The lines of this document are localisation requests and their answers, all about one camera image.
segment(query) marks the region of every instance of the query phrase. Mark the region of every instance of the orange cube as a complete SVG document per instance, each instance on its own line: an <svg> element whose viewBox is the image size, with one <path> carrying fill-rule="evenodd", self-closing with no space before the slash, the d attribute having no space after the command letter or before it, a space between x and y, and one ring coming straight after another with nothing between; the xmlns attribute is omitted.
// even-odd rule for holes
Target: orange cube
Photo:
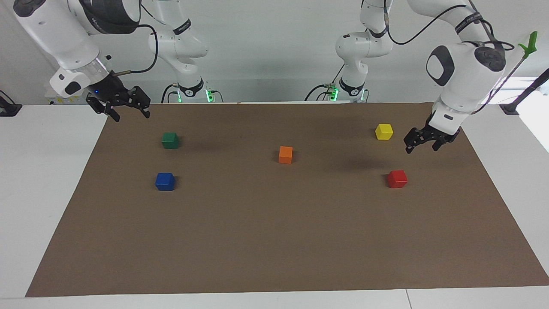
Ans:
<svg viewBox="0 0 549 309"><path fill-rule="evenodd" d="M278 152L278 163L291 164L293 152L293 147L280 146L280 151Z"/></svg>

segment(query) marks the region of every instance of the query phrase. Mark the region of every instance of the green led light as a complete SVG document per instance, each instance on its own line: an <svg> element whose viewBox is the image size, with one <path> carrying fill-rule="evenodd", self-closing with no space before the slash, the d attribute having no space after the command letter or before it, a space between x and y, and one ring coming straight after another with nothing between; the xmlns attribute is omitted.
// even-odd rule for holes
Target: green led light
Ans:
<svg viewBox="0 0 549 309"><path fill-rule="evenodd" d="M333 88L332 92L330 93L330 101L337 101L339 94L339 89Z"/></svg>
<svg viewBox="0 0 549 309"><path fill-rule="evenodd" d="M213 102L215 100L215 97L208 89L206 89L206 98L208 99L208 102Z"/></svg>

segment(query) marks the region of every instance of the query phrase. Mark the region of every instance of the white table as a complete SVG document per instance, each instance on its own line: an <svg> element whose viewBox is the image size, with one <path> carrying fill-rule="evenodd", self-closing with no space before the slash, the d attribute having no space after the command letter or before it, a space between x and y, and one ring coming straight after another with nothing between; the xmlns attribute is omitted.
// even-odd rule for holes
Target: white table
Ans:
<svg viewBox="0 0 549 309"><path fill-rule="evenodd" d="M25 106L0 118L0 308L549 308L546 286L24 299L105 120L88 106ZM549 154L497 106L463 128L549 273Z"/></svg>

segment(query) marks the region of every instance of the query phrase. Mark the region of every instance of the cube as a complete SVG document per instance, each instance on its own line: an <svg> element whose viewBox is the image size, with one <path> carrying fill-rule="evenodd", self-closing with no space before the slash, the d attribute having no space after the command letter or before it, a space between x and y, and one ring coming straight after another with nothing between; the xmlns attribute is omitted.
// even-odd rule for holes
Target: cube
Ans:
<svg viewBox="0 0 549 309"><path fill-rule="evenodd" d="M293 147L280 146L280 150L278 151L278 163L291 164L293 153Z"/></svg>
<svg viewBox="0 0 549 309"><path fill-rule="evenodd" d="M164 133L162 146L164 146L164 149L177 149L179 147L179 137L173 132Z"/></svg>
<svg viewBox="0 0 549 309"><path fill-rule="evenodd" d="M408 183L408 178L403 170L393 170L387 176L387 183L392 189L402 188Z"/></svg>
<svg viewBox="0 0 549 309"><path fill-rule="evenodd" d="M172 173L158 173L154 185L158 191L173 191L175 187L175 177Z"/></svg>
<svg viewBox="0 0 549 309"><path fill-rule="evenodd" d="M380 141L388 141L393 136L393 127L390 124L379 124L376 128L376 137Z"/></svg>

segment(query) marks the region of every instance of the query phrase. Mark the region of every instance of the robotic arm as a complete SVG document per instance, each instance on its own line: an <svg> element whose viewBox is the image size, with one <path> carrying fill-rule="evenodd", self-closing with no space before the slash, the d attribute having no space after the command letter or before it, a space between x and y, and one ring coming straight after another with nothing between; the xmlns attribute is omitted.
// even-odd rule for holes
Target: robotic arm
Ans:
<svg viewBox="0 0 549 309"><path fill-rule="evenodd" d="M193 60L206 56L207 45L192 26L181 1L157 0L155 6L158 21L169 27L169 30L158 31L158 56L176 73L180 97L183 95L187 101L209 100L207 82L198 73ZM155 50L153 37L149 37L149 47Z"/></svg>
<svg viewBox="0 0 549 309"><path fill-rule="evenodd" d="M208 48L191 27L180 1L156 0L155 5L160 15L157 21L170 29L152 33L149 46L155 53L158 49L158 56L173 67L180 93L193 100L207 98L206 83L192 59L205 56ZM58 94L69 97L86 88L86 101L96 113L119 121L113 107L126 105L150 117L150 98L138 86L126 89L119 78L148 69L114 73L89 38L94 34L130 34L148 26L139 24L141 0L67 0L66 4L15 0L13 8L23 28L59 63L59 70L50 79Z"/></svg>
<svg viewBox="0 0 549 309"><path fill-rule="evenodd" d="M368 73L363 61L391 51L393 40L388 32L392 3L392 0L365 0L361 21L366 32L339 37L336 51L345 62L339 86L351 101L359 101L363 91ZM444 88L425 127L413 128L404 138L408 153L428 141L435 141L433 149L437 151L443 144L454 141L462 122L501 79L506 65L505 50L485 27L482 15L465 0L408 0L408 3L420 15L438 17L451 24L462 41L441 45L429 56L427 73Z"/></svg>
<svg viewBox="0 0 549 309"><path fill-rule="evenodd" d="M350 97L351 102L360 101L363 93L368 65L366 58L381 57L393 49L388 36L384 14L388 13L393 0L366 0L360 9L360 21L366 27L365 32L353 32L340 36L335 51L343 59L344 66L339 80L339 88Z"/></svg>
<svg viewBox="0 0 549 309"><path fill-rule="evenodd" d="M482 15L464 0L408 0L418 14L435 17L453 5L463 5L440 18L451 24L462 43L441 45L427 60L427 73L444 87L433 105L433 112L423 129L413 128L404 138L406 151L428 141L435 141L437 151L453 142L463 121L503 77L505 50Z"/></svg>
<svg viewBox="0 0 549 309"><path fill-rule="evenodd" d="M13 9L19 23L60 65L50 79L56 92L69 97L86 88L88 104L96 113L120 116L113 107L137 108L146 118L150 98L141 88L126 89L100 57L99 48L88 32L132 33L139 24L139 6L128 1L69 0L67 6L55 0L16 0Z"/></svg>

